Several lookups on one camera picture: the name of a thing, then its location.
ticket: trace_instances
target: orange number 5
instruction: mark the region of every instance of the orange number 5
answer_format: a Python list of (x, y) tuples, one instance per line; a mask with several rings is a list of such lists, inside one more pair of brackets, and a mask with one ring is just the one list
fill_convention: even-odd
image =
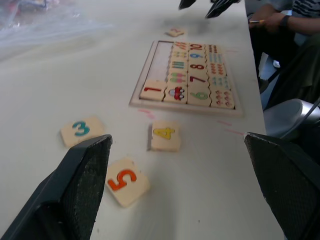
[(127, 182), (123, 180), (123, 177), (125, 175), (130, 175), (131, 178), (131, 182), (135, 182), (137, 180), (137, 176), (136, 174), (129, 170), (129, 169), (125, 169), (122, 170), (121, 172), (118, 173), (118, 175), (116, 176), (117, 181), (119, 182), (119, 184), (115, 184), (115, 182), (112, 179), (108, 180), (108, 184), (111, 187), (111, 189), (113, 191), (117, 191), (119, 189), (122, 189), (123, 187), (125, 187), (127, 185)]

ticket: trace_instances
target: person's arm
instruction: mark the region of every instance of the person's arm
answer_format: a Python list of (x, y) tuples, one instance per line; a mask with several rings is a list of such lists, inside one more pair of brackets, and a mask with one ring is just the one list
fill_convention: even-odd
[(305, 18), (291, 16), (288, 19), (287, 26), (290, 30), (306, 35), (320, 33), (320, 18)]
[[(271, 4), (265, 4), (262, 7), (260, 7), (251, 17), (251, 21), (259, 21), (259, 20), (265, 20), (268, 17), (270, 17), (274, 13), (279, 13), (280, 11), (276, 10)], [(250, 23), (249, 28), (254, 27), (262, 27), (263, 24), (261, 23)]]

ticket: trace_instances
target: plastic bag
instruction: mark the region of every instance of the plastic bag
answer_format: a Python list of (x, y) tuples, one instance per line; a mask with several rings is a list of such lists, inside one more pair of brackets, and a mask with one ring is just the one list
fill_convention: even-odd
[(0, 48), (54, 43), (110, 28), (85, 18), (69, 0), (4, 0), (0, 3)]

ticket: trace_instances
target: green number 6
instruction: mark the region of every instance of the green number 6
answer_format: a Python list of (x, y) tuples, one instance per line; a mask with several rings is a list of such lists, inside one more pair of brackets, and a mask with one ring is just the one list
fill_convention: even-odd
[(77, 137), (81, 137), (86, 135), (87, 133), (89, 133), (90, 128), (86, 126), (86, 123), (84, 121), (77, 121), (72, 125), (72, 128), (75, 129), (76, 127), (78, 127), (78, 131), (79, 130), (83, 130), (83, 132), (76, 132), (74, 133), (75, 136)]
[(208, 94), (206, 94), (205, 92), (197, 92), (196, 94), (194, 92), (191, 92), (190, 95), (201, 100), (206, 100), (208, 98)]

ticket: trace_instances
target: person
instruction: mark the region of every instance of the person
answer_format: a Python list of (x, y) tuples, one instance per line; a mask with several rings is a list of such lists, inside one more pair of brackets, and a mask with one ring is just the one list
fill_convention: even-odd
[[(292, 10), (292, 16), (281, 13), (284, 10)], [(269, 0), (252, 15), (250, 21), (260, 21), (249, 23), (249, 31), (259, 88), (263, 92), (268, 81), (259, 78), (262, 53), (279, 61), (281, 69), (285, 69), (292, 60), (299, 63), (296, 56), (301, 46), (310, 36), (320, 33), (320, 0)], [(320, 40), (313, 38), (312, 41), (320, 49)], [(300, 71), (302, 76), (310, 74), (309, 67), (301, 67)]]

